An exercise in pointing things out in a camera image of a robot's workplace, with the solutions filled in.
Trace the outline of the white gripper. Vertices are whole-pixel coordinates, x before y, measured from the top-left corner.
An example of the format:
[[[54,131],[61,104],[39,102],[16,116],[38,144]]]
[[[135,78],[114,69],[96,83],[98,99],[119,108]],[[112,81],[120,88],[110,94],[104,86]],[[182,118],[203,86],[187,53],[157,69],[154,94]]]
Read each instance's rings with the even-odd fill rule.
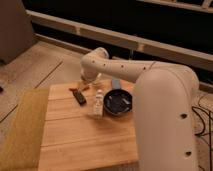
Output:
[[[82,75],[81,76],[81,80],[84,84],[89,84],[92,83],[93,84],[98,84],[100,82],[100,78],[101,78],[101,74],[98,74],[98,76],[96,75],[92,75],[92,76],[86,76],[86,75]],[[78,82],[78,89],[81,90],[84,87],[84,84],[81,81]]]

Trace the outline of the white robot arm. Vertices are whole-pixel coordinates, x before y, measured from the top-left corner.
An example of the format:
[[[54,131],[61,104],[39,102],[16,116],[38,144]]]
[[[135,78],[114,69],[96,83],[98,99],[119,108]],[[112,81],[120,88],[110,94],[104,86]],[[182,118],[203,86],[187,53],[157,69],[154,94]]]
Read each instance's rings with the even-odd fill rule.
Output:
[[[133,118],[141,171],[198,171],[191,111],[199,89],[195,72],[159,61],[111,60],[99,47],[81,59],[81,78],[100,73],[134,84]]]

